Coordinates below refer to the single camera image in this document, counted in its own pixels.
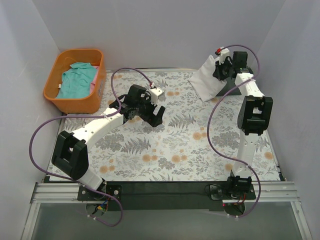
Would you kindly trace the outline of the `white t shirt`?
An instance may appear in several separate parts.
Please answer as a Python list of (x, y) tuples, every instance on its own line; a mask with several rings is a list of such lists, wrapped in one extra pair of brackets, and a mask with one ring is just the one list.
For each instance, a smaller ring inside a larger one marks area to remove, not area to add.
[(213, 76), (219, 57), (210, 55), (205, 63), (188, 80), (202, 102), (207, 102), (218, 95), (227, 85), (226, 80), (219, 80)]

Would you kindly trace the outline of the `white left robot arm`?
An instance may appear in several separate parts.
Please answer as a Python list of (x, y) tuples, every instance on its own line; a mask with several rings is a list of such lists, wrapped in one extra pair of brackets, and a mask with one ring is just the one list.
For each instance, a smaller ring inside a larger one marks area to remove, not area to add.
[(163, 94), (159, 87), (146, 89), (133, 84), (102, 115), (73, 132), (62, 131), (56, 140), (52, 164), (73, 181), (89, 187), (89, 194), (95, 200), (103, 199), (107, 193), (104, 179), (90, 167), (88, 151), (107, 133), (136, 116), (154, 128), (161, 125), (165, 107), (161, 106), (157, 113), (154, 110)]

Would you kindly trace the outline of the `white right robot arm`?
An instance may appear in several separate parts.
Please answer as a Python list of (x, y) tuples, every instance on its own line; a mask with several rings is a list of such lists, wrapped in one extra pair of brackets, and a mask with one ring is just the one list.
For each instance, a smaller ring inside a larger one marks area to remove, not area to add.
[(209, 192), (212, 200), (234, 200), (239, 204), (246, 197), (255, 199), (249, 167), (253, 163), (258, 140), (269, 126), (273, 99), (258, 88), (253, 71), (247, 66), (247, 52), (231, 54), (227, 48), (219, 48), (215, 54), (217, 60), (213, 76), (219, 81), (233, 79), (244, 99), (237, 117), (240, 131), (237, 160), (227, 180), (211, 185)]

